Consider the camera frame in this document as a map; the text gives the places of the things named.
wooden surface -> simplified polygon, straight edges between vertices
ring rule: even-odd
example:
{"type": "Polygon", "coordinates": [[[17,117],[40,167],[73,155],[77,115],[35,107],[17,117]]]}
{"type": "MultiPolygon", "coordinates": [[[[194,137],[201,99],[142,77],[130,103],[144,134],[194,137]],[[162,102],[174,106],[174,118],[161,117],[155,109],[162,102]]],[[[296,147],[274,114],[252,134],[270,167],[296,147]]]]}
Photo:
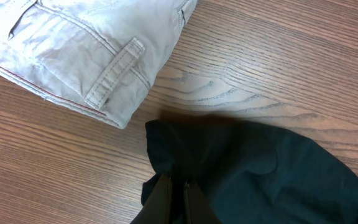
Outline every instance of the wooden surface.
{"type": "Polygon", "coordinates": [[[125,130],[0,77],[0,223],[129,223],[161,109],[316,140],[358,175],[358,0],[204,0],[125,130]]]}

wood grain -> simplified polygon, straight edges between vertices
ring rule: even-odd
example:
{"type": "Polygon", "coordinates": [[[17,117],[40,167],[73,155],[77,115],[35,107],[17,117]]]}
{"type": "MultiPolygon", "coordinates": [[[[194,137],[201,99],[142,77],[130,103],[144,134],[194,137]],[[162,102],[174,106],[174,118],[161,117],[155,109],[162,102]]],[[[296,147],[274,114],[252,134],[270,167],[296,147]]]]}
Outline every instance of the wood grain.
{"type": "Polygon", "coordinates": [[[358,0],[201,1],[125,130],[0,77],[0,224],[129,223],[161,109],[291,129],[358,175],[358,0]]]}

